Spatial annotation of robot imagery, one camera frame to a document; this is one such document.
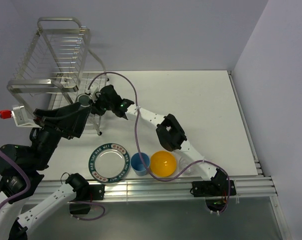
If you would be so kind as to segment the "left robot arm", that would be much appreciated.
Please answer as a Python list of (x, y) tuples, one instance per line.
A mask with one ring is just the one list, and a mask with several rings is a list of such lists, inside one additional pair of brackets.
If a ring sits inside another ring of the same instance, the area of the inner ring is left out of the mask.
[(0, 240), (26, 240), (32, 228), (59, 206), (82, 200), (89, 183), (79, 173), (71, 174), (53, 195), (30, 212), (21, 209), (34, 194), (49, 167), (60, 140), (79, 138), (91, 109), (79, 102), (53, 110), (35, 109), (30, 146), (6, 144), (0, 148)]

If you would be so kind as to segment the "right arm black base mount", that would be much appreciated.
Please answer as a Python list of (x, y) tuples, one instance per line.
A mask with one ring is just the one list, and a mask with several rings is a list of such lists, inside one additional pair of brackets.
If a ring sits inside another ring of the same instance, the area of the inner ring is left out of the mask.
[(221, 182), (193, 181), (190, 194), (195, 198), (205, 198), (205, 205), (211, 214), (223, 213), (231, 197), (237, 195), (233, 180)]

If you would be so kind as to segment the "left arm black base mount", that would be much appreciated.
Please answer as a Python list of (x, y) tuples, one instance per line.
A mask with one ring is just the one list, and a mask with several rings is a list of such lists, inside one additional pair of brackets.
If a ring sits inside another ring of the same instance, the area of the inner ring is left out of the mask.
[[(69, 215), (77, 221), (91, 222), (101, 219), (106, 214), (106, 208), (97, 201), (103, 200), (105, 195), (105, 185), (90, 184), (83, 195), (77, 194), (75, 199), (69, 204)], [(101, 213), (95, 217), (84, 217), (93, 207), (101, 209)]]

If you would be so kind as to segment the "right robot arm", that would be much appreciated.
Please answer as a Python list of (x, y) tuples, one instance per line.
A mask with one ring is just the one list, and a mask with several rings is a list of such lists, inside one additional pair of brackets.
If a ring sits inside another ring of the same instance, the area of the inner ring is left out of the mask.
[(187, 139), (186, 133), (173, 114), (161, 115), (138, 105), (137, 100), (121, 98), (113, 85), (102, 89), (88, 88), (76, 97), (76, 103), (83, 108), (89, 108), (93, 115), (102, 116), (107, 111), (117, 117), (135, 121), (144, 120), (155, 130), (160, 145), (168, 152), (174, 152), (187, 160), (188, 165), (181, 170), (195, 166), (199, 169), (204, 180), (192, 188), (195, 197), (230, 197), (231, 180), (224, 169), (205, 159)]

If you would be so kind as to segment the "dark grey mug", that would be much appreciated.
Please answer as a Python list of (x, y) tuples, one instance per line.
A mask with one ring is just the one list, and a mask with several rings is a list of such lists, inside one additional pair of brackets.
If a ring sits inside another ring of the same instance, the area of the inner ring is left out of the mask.
[(83, 93), (76, 97), (76, 102), (84, 108), (89, 107), (92, 103), (92, 97), (89, 94)]

